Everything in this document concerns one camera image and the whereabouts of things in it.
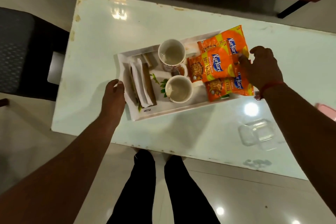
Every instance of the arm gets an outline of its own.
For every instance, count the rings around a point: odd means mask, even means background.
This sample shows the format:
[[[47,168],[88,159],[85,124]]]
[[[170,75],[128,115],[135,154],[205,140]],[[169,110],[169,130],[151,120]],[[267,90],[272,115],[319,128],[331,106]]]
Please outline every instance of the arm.
[[[124,111],[117,83],[107,84],[100,115],[64,151],[0,196],[1,223],[74,222]]]
[[[257,46],[251,53],[253,64],[241,55],[239,61],[252,84],[261,89],[268,82],[283,82],[271,49]],[[272,86],[263,95],[295,159],[336,215],[336,122],[286,84]]]

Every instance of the white napkin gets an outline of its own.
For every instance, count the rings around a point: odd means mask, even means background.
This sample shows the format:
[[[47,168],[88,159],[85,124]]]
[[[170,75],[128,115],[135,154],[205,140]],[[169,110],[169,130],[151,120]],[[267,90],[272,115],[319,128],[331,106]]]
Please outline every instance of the white napkin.
[[[137,59],[136,62],[130,61],[130,65],[132,67],[134,84],[141,106],[146,108],[153,105],[153,102],[151,101],[145,86],[144,71],[142,69],[141,59]]]

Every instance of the black trousers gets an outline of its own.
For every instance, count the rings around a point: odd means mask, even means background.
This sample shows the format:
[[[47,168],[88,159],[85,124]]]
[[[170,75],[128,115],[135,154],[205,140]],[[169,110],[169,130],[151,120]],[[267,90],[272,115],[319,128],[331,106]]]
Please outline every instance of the black trousers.
[[[190,177],[182,158],[172,156],[165,165],[165,179],[174,223],[220,223],[203,192]],[[155,161],[149,151],[134,156],[134,167],[107,224],[152,223]]]

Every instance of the clear plastic container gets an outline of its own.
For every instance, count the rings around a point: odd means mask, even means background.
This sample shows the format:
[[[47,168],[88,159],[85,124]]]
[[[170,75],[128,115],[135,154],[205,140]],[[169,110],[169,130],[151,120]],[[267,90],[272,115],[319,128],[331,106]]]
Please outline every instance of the clear plastic container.
[[[238,132],[245,146],[258,145],[264,151],[277,147],[275,128],[270,120],[259,119],[243,124],[238,127]]]

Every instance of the pink object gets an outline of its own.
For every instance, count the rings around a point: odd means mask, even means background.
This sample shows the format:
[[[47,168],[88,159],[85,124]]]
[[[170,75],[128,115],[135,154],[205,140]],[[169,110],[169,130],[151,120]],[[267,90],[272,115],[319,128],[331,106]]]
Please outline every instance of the pink object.
[[[326,116],[328,116],[333,121],[336,121],[336,110],[332,109],[331,107],[328,107],[326,105],[317,104],[317,109],[324,113]]]

